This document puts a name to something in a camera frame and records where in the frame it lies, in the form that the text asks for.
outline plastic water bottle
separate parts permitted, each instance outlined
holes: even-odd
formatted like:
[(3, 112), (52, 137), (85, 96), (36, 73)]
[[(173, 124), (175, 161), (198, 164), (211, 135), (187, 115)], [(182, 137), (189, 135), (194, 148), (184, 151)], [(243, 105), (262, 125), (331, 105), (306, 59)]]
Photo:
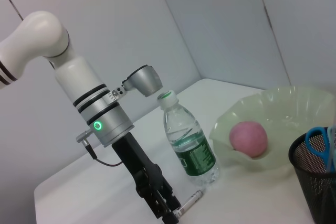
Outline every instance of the plastic water bottle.
[(198, 121), (179, 105), (172, 90), (160, 94), (157, 101), (164, 111), (166, 136), (191, 182), (198, 186), (214, 182), (219, 177), (218, 164)]

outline pink ball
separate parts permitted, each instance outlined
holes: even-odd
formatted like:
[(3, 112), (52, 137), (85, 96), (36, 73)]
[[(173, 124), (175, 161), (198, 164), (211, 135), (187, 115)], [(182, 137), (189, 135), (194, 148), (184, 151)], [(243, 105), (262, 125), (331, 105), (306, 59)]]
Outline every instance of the pink ball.
[(250, 157), (260, 156), (267, 149), (267, 134), (260, 123), (241, 122), (229, 136), (232, 147)]

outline white wall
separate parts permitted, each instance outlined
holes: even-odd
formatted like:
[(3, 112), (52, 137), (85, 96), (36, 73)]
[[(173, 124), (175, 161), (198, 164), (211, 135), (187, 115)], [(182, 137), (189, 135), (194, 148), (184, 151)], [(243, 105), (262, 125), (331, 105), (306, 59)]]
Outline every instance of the white wall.
[[(181, 91), (200, 78), (165, 0), (13, 2), (23, 17), (36, 10), (57, 15), (74, 48), (110, 88), (143, 64), (156, 69), (165, 89)], [(19, 19), (6, 0), (0, 4), (3, 38)], [(130, 93), (121, 105), (135, 120), (157, 106), (155, 99)], [(75, 137), (87, 126), (43, 58), (1, 90), (0, 101), (0, 223), (34, 223), (35, 187), (85, 153)]]
[(335, 0), (265, 0), (293, 84), (336, 92)]
[(289, 84), (262, 0), (167, 0), (202, 77)]

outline green bottle label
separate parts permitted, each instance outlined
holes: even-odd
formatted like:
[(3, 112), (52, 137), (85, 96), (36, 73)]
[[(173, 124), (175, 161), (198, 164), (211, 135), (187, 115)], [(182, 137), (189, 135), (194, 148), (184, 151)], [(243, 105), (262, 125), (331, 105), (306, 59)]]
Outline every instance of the green bottle label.
[(190, 142), (197, 139), (199, 145), (186, 152), (175, 152), (181, 161), (185, 172), (189, 176), (199, 176), (209, 171), (216, 163), (216, 158), (204, 136), (203, 131), (195, 133), (183, 139)]

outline bottle cap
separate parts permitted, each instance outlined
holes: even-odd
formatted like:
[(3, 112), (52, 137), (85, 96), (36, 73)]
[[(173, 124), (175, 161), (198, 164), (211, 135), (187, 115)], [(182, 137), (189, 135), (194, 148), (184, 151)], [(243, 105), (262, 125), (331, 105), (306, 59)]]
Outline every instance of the bottle cap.
[(157, 101), (161, 107), (161, 110), (165, 110), (179, 102), (175, 92), (173, 90), (169, 90), (165, 93), (160, 94), (157, 97)]

